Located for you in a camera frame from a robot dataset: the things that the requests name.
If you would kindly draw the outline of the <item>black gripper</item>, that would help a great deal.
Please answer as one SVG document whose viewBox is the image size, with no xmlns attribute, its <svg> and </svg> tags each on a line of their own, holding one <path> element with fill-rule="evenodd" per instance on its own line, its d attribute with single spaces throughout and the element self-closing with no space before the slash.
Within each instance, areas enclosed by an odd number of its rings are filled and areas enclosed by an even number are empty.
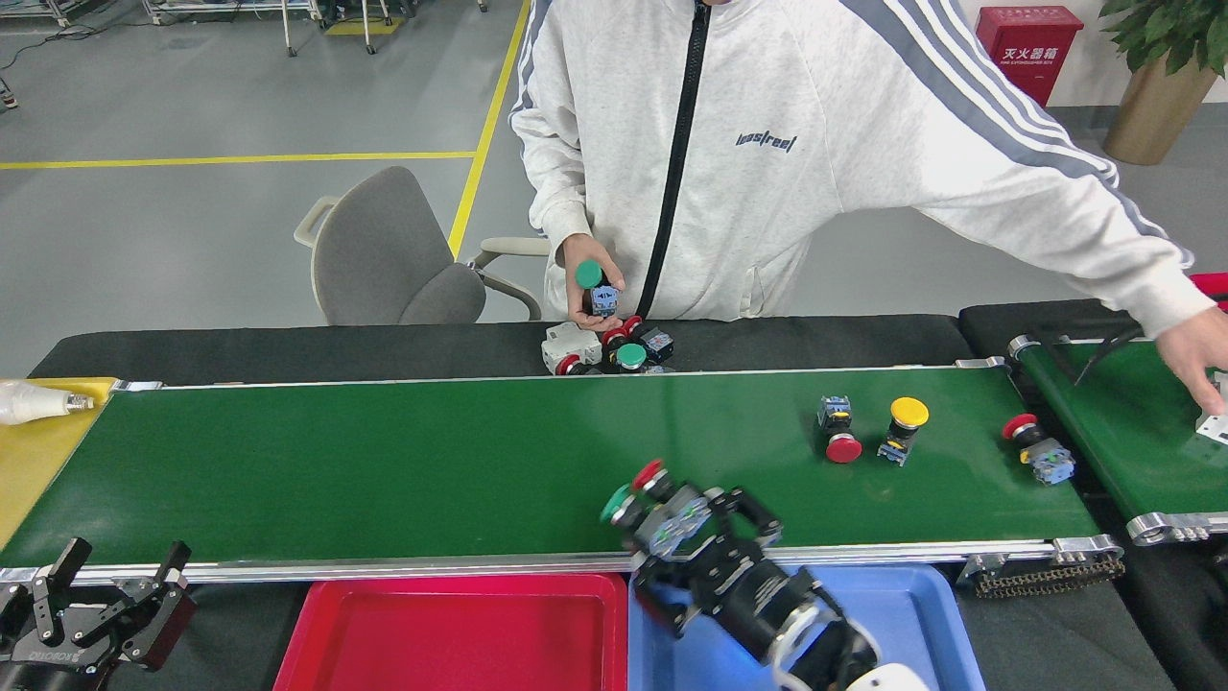
<svg viewBox="0 0 1228 691">
<path fill-rule="evenodd" d="M 71 538 L 29 581 L 2 584 L 4 690 L 106 690 L 123 662 L 166 664 L 198 608 L 181 574 L 190 547 L 177 539 L 154 576 L 111 579 L 120 595 L 106 608 L 74 605 L 71 635 L 68 595 L 91 552 L 87 539 Z"/>
<path fill-rule="evenodd" d="M 834 619 L 834 601 L 807 569 L 793 574 L 769 560 L 763 547 L 779 541 L 782 522 L 742 487 L 705 491 L 715 520 L 713 538 L 706 538 L 682 561 L 651 555 L 640 542 L 628 540 L 636 567 L 630 584 L 640 608 L 673 638 L 683 638 L 690 621 L 710 615 L 759 663 L 772 655 L 777 635 L 798 619 L 798 610 L 815 609 L 820 620 Z M 755 538 L 740 538 L 734 515 L 744 517 Z M 690 594 L 688 605 L 667 600 L 666 587 Z"/>
</svg>

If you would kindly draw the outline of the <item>person's right hand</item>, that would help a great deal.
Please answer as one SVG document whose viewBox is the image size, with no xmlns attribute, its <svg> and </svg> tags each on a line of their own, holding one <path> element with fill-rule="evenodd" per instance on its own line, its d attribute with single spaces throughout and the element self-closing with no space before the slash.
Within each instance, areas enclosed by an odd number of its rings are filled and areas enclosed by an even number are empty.
<svg viewBox="0 0 1228 691">
<path fill-rule="evenodd" d="M 596 261 L 605 274 L 605 279 L 609 279 L 615 288 L 626 288 L 626 280 L 615 266 L 605 247 L 588 233 L 571 233 L 558 249 L 561 250 L 566 271 L 567 319 L 583 331 L 605 333 L 609 329 L 623 326 L 623 320 L 616 315 L 600 318 L 600 315 L 588 314 L 583 306 L 583 290 L 576 284 L 578 264 Z"/>
</svg>

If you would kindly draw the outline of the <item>person's left hand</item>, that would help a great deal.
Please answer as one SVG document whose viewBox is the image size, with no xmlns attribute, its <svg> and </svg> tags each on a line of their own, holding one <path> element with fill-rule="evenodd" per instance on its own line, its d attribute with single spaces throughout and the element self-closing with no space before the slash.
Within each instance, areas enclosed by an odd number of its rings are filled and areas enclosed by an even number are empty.
<svg viewBox="0 0 1228 691">
<path fill-rule="evenodd" d="M 1222 394 L 1212 385 L 1207 372 L 1227 369 L 1227 315 L 1211 307 L 1185 319 L 1156 338 L 1158 353 L 1176 379 L 1197 403 L 1202 412 L 1226 412 Z"/>
</svg>

